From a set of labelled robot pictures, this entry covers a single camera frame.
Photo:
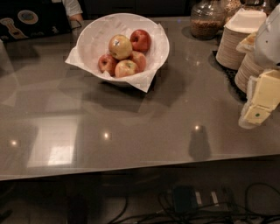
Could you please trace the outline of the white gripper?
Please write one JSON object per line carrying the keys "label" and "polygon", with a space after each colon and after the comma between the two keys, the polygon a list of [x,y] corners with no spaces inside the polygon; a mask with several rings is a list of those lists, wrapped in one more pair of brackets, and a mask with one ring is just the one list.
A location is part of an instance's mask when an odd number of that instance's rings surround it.
{"label": "white gripper", "polygon": [[280,72],[267,70],[259,77],[250,77],[239,125],[244,129],[260,126],[280,103]]}

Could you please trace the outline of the person forearm white sleeve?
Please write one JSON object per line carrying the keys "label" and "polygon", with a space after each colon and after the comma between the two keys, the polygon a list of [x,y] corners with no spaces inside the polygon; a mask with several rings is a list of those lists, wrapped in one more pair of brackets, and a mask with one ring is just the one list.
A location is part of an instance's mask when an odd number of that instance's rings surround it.
{"label": "person forearm white sleeve", "polygon": [[78,0],[62,0],[66,14],[71,21],[82,21],[82,9]]}

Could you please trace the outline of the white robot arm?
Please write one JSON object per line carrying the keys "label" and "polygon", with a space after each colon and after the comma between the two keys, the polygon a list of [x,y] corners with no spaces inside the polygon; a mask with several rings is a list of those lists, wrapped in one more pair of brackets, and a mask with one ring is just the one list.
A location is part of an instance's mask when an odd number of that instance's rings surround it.
{"label": "white robot arm", "polygon": [[260,126],[280,103],[280,4],[257,31],[254,56],[263,72],[248,79],[247,102],[239,119],[244,129]]}

